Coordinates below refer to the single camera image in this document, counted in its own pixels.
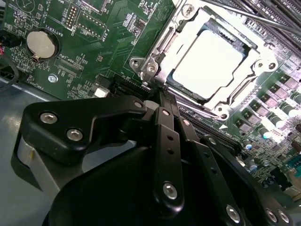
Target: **surface-mount component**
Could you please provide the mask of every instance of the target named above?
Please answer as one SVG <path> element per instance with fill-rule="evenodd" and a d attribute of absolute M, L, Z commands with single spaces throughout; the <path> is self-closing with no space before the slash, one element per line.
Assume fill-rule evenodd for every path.
<path fill-rule="evenodd" d="M 28 32 L 26 45 L 32 58 L 37 61 L 53 58 L 60 51 L 60 43 L 56 35 L 44 28 Z"/>
<path fill-rule="evenodd" d="M 275 93 L 281 99 L 285 99 L 285 98 L 288 97 L 288 93 L 284 89 L 282 89 L 280 86 L 278 86 L 276 84 L 272 86 L 272 88 L 270 89 L 270 91 L 272 93 Z"/>
<path fill-rule="evenodd" d="M 279 82 L 285 84 L 290 89 L 295 89 L 299 85 L 299 83 L 295 79 L 286 74 L 279 80 Z"/>
<path fill-rule="evenodd" d="M 258 102 L 251 105 L 251 108 L 261 116 L 266 116 L 267 114 L 269 114 L 269 110 L 261 106 Z"/>
<path fill-rule="evenodd" d="M 268 95 L 268 94 L 264 94 L 261 98 L 260 98 L 260 100 L 262 101 L 262 102 L 264 102 L 267 106 L 269 106 L 269 107 L 276 107 L 276 106 L 278 106 L 279 105 L 279 103 L 276 101 L 276 100 L 274 100 L 270 95 Z"/>
<path fill-rule="evenodd" d="M 269 138 L 272 137 L 272 133 L 267 128 L 265 128 L 265 127 L 260 127 L 258 129 L 258 132 L 260 133 L 260 135 L 264 139 L 269 139 Z"/>
<path fill-rule="evenodd" d="M 285 121 L 281 120 L 278 116 L 272 116 L 269 120 L 276 126 L 276 128 L 282 128 L 285 125 Z"/>
<path fill-rule="evenodd" d="M 295 95 L 295 96 L 293 97 L 293 100 L 294 100 L 297 104 L 301 105 L 301 94 L 298 93 L 297 95 Z"/>
<path fill-rule="evenodd" d="M 240 129 L 240 130 L 242 130 L 242 131 L 244 131 L 244 132 L 249 132 L 251 129 L 252 129 L 252 127 L 251 126 L 249 126 L 248 124 L 246 124 L 243 120 L 238 120 L 236 123 L 235 123 L 235 125 Z"/>
<path fill-rule="evenodd" d="M 282 106 L 281 110 L 290 117 L 295 117 L 298 115 L 298 110 L 287 104 Z"/>
<path fill-rule="evenodd" d="M 260 118 L 258 118 L 257 116 L 253 115 L 251 112 L 246 112 L 244 114 L 244 118 L 247 119 L 250 123 L 252 123 L 254 125 L 258 124 L 261 121 Z"/>
<path fill-rule="evenodd" d="M 243 139 L 242 140 L 243 146 L 245 147 L 246 150 L 251 150 L 252 149 L 252 144 L 249 139 Z"/>

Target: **metal screw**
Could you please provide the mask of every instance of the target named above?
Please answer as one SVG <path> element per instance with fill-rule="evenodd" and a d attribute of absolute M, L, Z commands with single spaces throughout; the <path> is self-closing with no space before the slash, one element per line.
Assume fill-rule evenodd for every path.
<path fill-rule="evenodd" d="M 53 124 L 57 122 L 57 117 L 52 113 L 43 113 L 41 114 L 40 119 L 46 124 Z"/>
<path fill-rule="evenodd" d="M 191 18 L 193 16 L 194 7 L 191 4 L 186 4 L 182 8 L 182 14 L 185 18 Z"/>
<path fill-rule="evenodd" d="M 240 222 L 240 216 L 237 213 L 237 211 L 230 205 L 227 205 L 226 207 L 226 211 L 228 216 L 235 222 L 235 223 L 239 223 Z"/>
<path fill-rule="evenodd" d="M 186 126 L 189 126 L 189 125 L 190 125 L 190 123 L 189 123 L 186 119 L 183 119 L 183 122 L 184 122 L 184 124 L 185 124 Z"/>
<path fill-rule="evenodd" d="M 163 110 L 162 112 L 164 113 L 164 115 L 170 115 L 169 112 L 166 110 Z"/>
<path fill-rule="evenodd" d="M 270 211 L 270 210 L 266 210 L 267 214 L 268 214 L 268 217 L 274 222 L 276 223 L 278 220 L 277 220 L 277 217 L 275 216 L 275 214 Z"/>
<path fill-rule="evenodd" d="M 264 160 L 264 161 L 262 162 L 262 164 L 263 164 L 264 167 L 269 166 L 269 160 Z"/>
<path fill-rule="evenodd" d="M 149 70 L 150 72 L 155 72 L 155 71 L 156 71 L 156 68 L 155 68 L 154 66 L 150 65 L 150 66 L 148 67 L 148 70 Z"/>
<path fill-rule="evenodd" d="M 142 104 L 138 103 L 138 102 L 134 102 L 134 104 L 136 105 L 136 107 L 142 108 Z"/>
<path fill-rule="evenodd" d="M 50 74 L 48 76 L 48 81 L 51 83 L 56 83 L 58 81 L 58 77 L 55 74 Z"/>
<path fill-rule="evenodd" d="M 132 61 L 132 66 L 133 66 L 133 67 L 139 67 L 139 62 L 136 61 L 136 60 L 133 60 L 133 61 Z"/>
<path fill-rule="evenodd" d="M 209 141 L 213 144 L 213 145 L 216 145 L 216 142 L 213 138 L 209 138 Z"/>
<path fill-rule="evenodd" d="M 163 192 L 169 199 L 176 199 L 178 197 L 176 188 L 170 183 L 163 184 Z"/>
<path fill-rule="evenodd" d="M 77 129 L 70 129 L 67 131 L 67 137 L 73 141 L 79 141 L 83 138 L 83 134 Z"/>
<path fill-rule="evenodd" d="M 280 214 L 281 218 L 282 218 L 286 223 L 290 223 L 290 219 L 287 217 L 287 215 L 285 215 L 284 212 L 282 212 L 281 210 L 278 210 L 278 213 Z"/>

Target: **ram slot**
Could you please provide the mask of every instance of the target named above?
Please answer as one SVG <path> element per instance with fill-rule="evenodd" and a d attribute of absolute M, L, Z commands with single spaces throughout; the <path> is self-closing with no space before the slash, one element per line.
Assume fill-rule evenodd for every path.
<path fill-rule="evenodd" d="M 298 18 L 295 14 L 293 14 L 287 7 L 285 7 L 285 5 L 280 0 L 272 0 L 272 2 L 275 4 L 273 8 L 276 8 L 276 10 L 282 12 L 282 14 L 284 14 L 286 17 L 290 18 L 287 20 L 287 22 L 292 21 L 292 23 L 289 23 L 289 25 L 296 29 L 300 29 L 300 17 Z"/>
<path fill-rule="evenodd" d="M 245 10 L 249 13 L 255 14 L 257 12 L 260 12 L 262 15 L 265 15 L 265 13 L 262 11 L 261 8 L 257 7 L 256 5 L 252 4 L 250 1 L 247 1 L 244 3 L 241 0 L 230 0 L 230 1 L 225 1 L 225 0 L 220 0 L 223 3 L 229 5 L 231 3 L 232 6 L 235 6 L 236 8 L 240 10 Z M 293 39 L 293 37 L 289 36 L 285 32 L 281 32 L 275 28 L 272 28 L 271 26 L 257 23 L 261 26 L 262 29 L 265 30 L 270 36 L 278 40 L 278 42 L 286 47 L 287 49 L 290 49 L 294 54 L 296 54 L 298 57 L 301 57 L 301 49 L 300 45 L 296 43 L 296 41 Z"/>
<path fill-rule="evenodd" d="M 291 8 L 301 14 L 301 2 L 299 0 L 283 0 L 283 2 L 286 2 Z"/>
<path fill-rule="evenodd" d="M 282 24 L 286 26 L 291 26 L 295 29 L 300 29 L 300 27 L 294 23 L 293 20 L 291 20 L 286 14 L 284 14 L 280 9 L 278 9 L 275 5 L 273 4 L 268 4 L 264 1 L 262 1 L 262 4 L 266 7 L 265 9 L 273 15 L 275 18 L 277 18 L 278 22 L 281 22 Z M 301 43 L 301 40 L 295 36 L 292 35 L 292 37 L 298 42 Z"/>

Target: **cable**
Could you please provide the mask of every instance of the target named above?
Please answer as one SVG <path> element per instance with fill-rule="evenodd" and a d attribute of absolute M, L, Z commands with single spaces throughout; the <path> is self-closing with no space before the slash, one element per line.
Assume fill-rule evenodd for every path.
<path fill-rule="evenodd" d="M 14 62 L 12 61 L 12 59 L 6 55 L 0 55 L 0 58 L 2 58 L 10 67 L 11 69 L 14 71 L 13 74 L 13 78 L 4 86 L 0 87 L 0 92 L 6 90 L 7 88 L 9 88 L 10 86 L 12 86 L 18 79 L 19 79 L 19 71 L 16 67 L 16 65 L 14 64 Z"/>
<path fill-rule="evenodd" d="M 251 13 L 247 13 L 245 11 L 242 11 L 240 9 L 237 9 L 237 8 L 233 8 L 231 6 L 227 6 L 227 5 L 224 5 L 222 3 L 219 3 L 219 2 L 215 2 L 215 1 L 212 1 L 212 0 L 202 0 L 203 2 L 206 2 L 206 3 L 209 3 L 209 4 L 212 4 L 212 5 L 215 5 L 215 6 L 218 6 L 218 7 L 221 7 L 221 8 L 224 8 L 224 9 L 227 9 L 229 11 L 232 11 L 232 12 L 235 12 L 235 13 L 238 13 L 238 14 L 241 14 L 241 15 L 244 15 L 244 16 L 247 16 L 253 20 L 256 20 L 258 22 L 261 22 L 261 23 L 264 23 L 264 24 L 267 24 L 269 26 L 272 26 L 272 27 L 275 27 L 279 30 L 282 30 L 282 31 L 285 31 L 285 32 L 288 32 L 288 33 L 291 33 L 291 34 L 294 34 L 296 36 L 299 36 L 301 37 L 301 31 L 300 30 L 297 30 L 295 28 L 292 28 L 292 27 L 288 27 L 288 26 L 285 26 L 285 25 L 282 25 L 282 24 L 279 24 L 275 21 L 272 21 L 272 20 L 269 20 L 269 19 L 266 19 L 266 18 L 263 18 L 261 16 L 257 16 L 257 15 L 254 15 L 254 14 L 251 14 Z"/>

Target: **mounting hole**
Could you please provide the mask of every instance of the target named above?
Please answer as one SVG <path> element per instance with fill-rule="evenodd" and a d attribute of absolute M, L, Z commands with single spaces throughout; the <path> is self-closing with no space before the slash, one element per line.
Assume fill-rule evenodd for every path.
<path fill-rule="evenodd" d="M 227 116 L 226 114 L 222 114 L 222 115 L 221 115 L 221 119 L 227 119 L 227 117 L 228 117 L 228 116 Z"/>
<path fill-rule="evenodd" d="M 207 152 L 204 152 L 204 156 L 205 156 L 206 158 L 210 158 L 210 155 L 208 155 Z"/>
<path fill-rule="evenodd" d="M 215 170 L 215 168 L 211 167 L 211 172 L 213 172 L 214 174 L 217 174 L 217 171 Z"/>
<path fill-rule="evenodd" d="M 270 69 L 270 70 L 275 69 L 275 67 L 276 67 L 276 64 L 275 64 L 275 63 L 270 63 L 270 64 L 269 64 L 269 69 Z"/>
<path fill-rule="evenodd" d="M 171 150 L 170 148 L 168 148 L 167 152 L 168 152 L 169 154 L 174 154 L 174 151 Z"/>
<path fill-rule="evenodd" d="M 139 67 L 139 62 L 137 60 L 132 61 L 132 66 L 133 67 Z"/>

